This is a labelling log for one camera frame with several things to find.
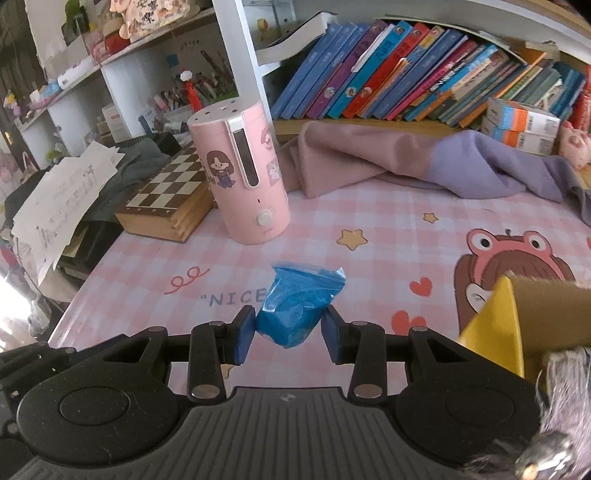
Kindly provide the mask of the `pink humidifier with stickers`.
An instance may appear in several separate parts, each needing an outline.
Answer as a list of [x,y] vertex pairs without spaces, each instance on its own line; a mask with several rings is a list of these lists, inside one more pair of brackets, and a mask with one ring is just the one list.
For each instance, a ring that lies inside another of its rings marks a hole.
[[229,236],[256,245],[283,233],[290,205],[262,102],[217,102],[187,127]]

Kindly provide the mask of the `pink cartoon table mat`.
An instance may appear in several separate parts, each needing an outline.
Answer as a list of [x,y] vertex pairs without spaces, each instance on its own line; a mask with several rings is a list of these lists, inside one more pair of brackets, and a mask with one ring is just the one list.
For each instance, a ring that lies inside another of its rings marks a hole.
[[259,306],[281,261],[346,273],[335,308],[390,333],[420,322],[459,334],[454,271],[474,229],[542,234],[577,280],[590,276],[590,230],[576,209],[523,193],[464,200],[445,191],[372,179],[308,199],[290,194],[290,226],[270,242],[233,241],[211,212],[183,243],[122,234],[102,258],[51,336],[83,349],[151,326],[187,334]]

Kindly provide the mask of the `wooden chess board box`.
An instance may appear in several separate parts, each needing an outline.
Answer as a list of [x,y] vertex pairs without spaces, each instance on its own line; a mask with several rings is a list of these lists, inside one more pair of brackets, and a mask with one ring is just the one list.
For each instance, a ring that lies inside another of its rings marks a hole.
[[115,216],[130,234],[183,243],[213,207],[204,165],[190,144],[118,207]]

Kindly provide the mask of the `orange white carton box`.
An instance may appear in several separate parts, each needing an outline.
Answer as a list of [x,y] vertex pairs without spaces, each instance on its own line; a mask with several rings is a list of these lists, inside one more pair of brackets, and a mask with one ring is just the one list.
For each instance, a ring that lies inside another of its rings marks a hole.
[[480,131],[525,153],[549,156],[559,128],[559,118],[545,110],[491,98]]

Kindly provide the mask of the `white paper sheets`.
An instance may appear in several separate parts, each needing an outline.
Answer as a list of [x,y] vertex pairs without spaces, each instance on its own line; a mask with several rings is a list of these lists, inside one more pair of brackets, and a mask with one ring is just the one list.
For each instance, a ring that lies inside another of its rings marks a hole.
[[79,157],[65,157],[46,173],[14,217],[12,234],[27,244],[41,283],[57,266],[77,225],[117,173],[124,154],[91,143]]

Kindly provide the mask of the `pink pig plush toy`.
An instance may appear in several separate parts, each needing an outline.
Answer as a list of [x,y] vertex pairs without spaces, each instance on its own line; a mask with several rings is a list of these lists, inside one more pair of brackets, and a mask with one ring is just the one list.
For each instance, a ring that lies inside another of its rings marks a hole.
[[559,133],[558,154],[577,171],[591,160],[590,134],[576,129],[569,121],[562,123]]

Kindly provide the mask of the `white bookshelf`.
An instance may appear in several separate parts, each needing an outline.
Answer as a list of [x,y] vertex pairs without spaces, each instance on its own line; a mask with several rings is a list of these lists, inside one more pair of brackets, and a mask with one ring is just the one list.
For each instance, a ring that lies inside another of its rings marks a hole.
[[[271,125],[287,122],[297,100],[311,103],[317,84],[290,87],[288,78],[315,54],[345,73],[358,70],[377,38],[391,34],[397,20],[440,26],[461,37],[493,44],[521,64],[535,62],[537,43],[553,43],[577,61],[590,60],[590,5],[551,1],[194,1],[190,13],[135,42],[123,39],[123,19],[110,1],[88,1],[86,10],[115,24],[121,51],[105,59],[73,57],[63,40],[66,5],[29,1],[29,26],[42,67],[59,83],[47,107],[67,150],[78,154],[107,93],[131,137],[142,134],[141,115],[172,84],[176,71],[212,72],[235,86],[239,97],[277,104]],[[175,56],[177,65],[168,65]]]

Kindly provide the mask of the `pink figure plaque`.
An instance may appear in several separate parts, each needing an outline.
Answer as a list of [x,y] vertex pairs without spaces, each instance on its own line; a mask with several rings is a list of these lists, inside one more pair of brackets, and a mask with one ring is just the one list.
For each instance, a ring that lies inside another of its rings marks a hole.
[[186,0],[111,0],[109,11],[123,19],[119,35],[135,42],[190,13],[199,13],[200,7]]

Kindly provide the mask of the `pink purple cloth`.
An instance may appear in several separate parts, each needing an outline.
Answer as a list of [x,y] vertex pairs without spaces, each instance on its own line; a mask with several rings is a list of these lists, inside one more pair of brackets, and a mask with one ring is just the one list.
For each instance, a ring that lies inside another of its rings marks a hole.
[[460,198],[483,200],[530,192],[579,203],[590,221],[590,193],[560,156],[535,156],[478,131],[442,139],[372,126],[308,122],[277,152],[283,184],[308,198],[378,178]]

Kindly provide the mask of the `yellow cardboard box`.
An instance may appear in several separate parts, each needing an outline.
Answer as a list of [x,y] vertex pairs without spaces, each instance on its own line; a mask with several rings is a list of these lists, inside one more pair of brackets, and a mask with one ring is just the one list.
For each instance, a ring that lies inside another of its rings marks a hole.
[[551,352],[590,345],[590,283],[503,276],[459,342],[534,382]]

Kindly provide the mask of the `blue plastic bag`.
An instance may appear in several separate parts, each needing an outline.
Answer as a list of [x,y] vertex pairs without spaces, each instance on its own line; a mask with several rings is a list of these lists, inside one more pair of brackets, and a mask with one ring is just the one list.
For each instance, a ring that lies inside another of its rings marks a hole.
[[321,320],[325,309],[346,287],[342,268],[279,262],[274,279],[256,315],[256,332],[290,349],[301,345]]

